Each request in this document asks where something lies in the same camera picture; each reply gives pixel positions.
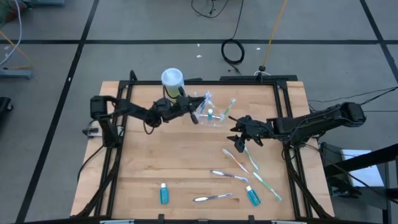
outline blue bottle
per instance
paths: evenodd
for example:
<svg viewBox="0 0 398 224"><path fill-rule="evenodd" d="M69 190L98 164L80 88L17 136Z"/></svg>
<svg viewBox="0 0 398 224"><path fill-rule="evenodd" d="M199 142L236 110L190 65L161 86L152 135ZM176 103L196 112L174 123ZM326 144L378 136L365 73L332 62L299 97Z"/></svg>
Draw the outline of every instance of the blue bottle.
<svg viewBox="0 0 398 224"><path fill-rule="evenodd" d="M160 203L162 205L169 203L169 190L167 190L166 188L166 183L161 183L159 193L160 193Z"/></svg>
<svg viewBox="0 0 398 224"><path fill-rule="evenodd" d="M247 186L246 190L248 192L248 197L250 198L250 201L254 206L261 204L261 201L256 192L250 186Z"/></svg>

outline concrete floor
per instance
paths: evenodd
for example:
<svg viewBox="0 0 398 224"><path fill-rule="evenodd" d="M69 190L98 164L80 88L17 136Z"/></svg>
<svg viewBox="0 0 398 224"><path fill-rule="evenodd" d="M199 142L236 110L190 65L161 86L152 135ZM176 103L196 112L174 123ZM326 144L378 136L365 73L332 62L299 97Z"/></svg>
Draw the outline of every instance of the concrete floor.
<svg viewBox="0 0 398 224"><path fill-rule="evenodd" d="M22 16L24 40L80 40L94 0L67 0L64 7L38 7ZM205 0L196 0L197 7ZM216 1L221 9L224 1ZM397 1L367 0L385 40L398 40ZM282 1L245 1L236 39L268 39ZM140 80L158 80L163 70L177 67L185 78L217 80L233 75L220 54L220 44L205 39L227 39L234 32L240 1L230 0L216 19L198 17L189 0L100 0L88 40L195 39L198 44L86 44L78 62L47 160L26 221L66 218L72 206L76 175L86 148L81 130L89 117L89 100L102 81L122 80L133 69ZM2 28L18 37L17 21ZM275 34L285 40L377 40L360 1L288 0ZM0 131L0 223L15 222L42 150L65 79L77 49L76 44L22 44L34 62L31 80L0 80L0 96L11 97L14 111ZM252 75L262 63L266 44L245 44L246 57L238 65L243 75ZM387 46L398 58L398 45ZM232 57L237 49L227 46ZM14 54L7 66L24 64ZM328 100L397 86L379 44L274 44L267 72L294 74L303 81L308 99ZM362 102L372 95L358 97ZM398 110L398 92L364 106L366 110ZM312 103L316 109L332 104ZM397 143L397 113L368 113L360 128L337 128L323 141L353 149L379 149ZM396 186L395 164L390 163L391 186ZM355 200L333 198L336 216L347 220L381 222L380 209ZM398 220L397 208L395 221Z"/></svg>

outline wooden table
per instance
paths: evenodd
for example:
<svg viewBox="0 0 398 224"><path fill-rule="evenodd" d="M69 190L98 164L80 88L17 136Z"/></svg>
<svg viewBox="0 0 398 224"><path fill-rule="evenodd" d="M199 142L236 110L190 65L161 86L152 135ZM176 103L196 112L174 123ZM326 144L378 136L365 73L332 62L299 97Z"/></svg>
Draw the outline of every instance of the wooden table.
<svg viewBox="0 0 398 224"><path fill-rule="evenodd" d="M308 114L307 97L302 82L287 82L293 115ZM104 82L101 95L116 96L118 82ZM162 97L160 85L135 85L132 102L150 108L153 101ZM208 90L219 108L227 108L231 99L236 103L230 111L235 118L250 114L253 119L265 121L277 117L274 92L271 86L236 85L187 85L187 93L196 91L202 95ZM283 93L280 91L283 109ZM253 167L245 154L235 150L226 136L235 125L227 121L225 127L194 125L188 114L169 124L163 124L147 135L142 121L129 117L124 137L122 159L113 207L113 218L156 219L164 214L166 219L211 219L247 220L254 215L256 220L293 220L294 213L286 163L281 158L282 144L273 139L264 139L263 147L253 141L246 143L260 169L258 173L282 197L278 202L258 180L245 174L236 163L226 157L222 148L229 150L246 168ZM88 141L85 159L100 147L101 138ZM309 144L317 146L315 140ZM99 186L105 150L90 161L81 173L71 214L78 213L92 198ZM333 215L325 175L318 151L307 147L301 149L307 186L319 204ZM216 169L249 178L249 184L236 179L211 174ZM170 203L159 203L160 183L167 183ZM254 207L246 195L250 185L262 203ZM231 198L195 203L196 197L233 193ZM301 216L305 216L301 191L297 192ZM103 213L108 201L104 195Z"/></svg>

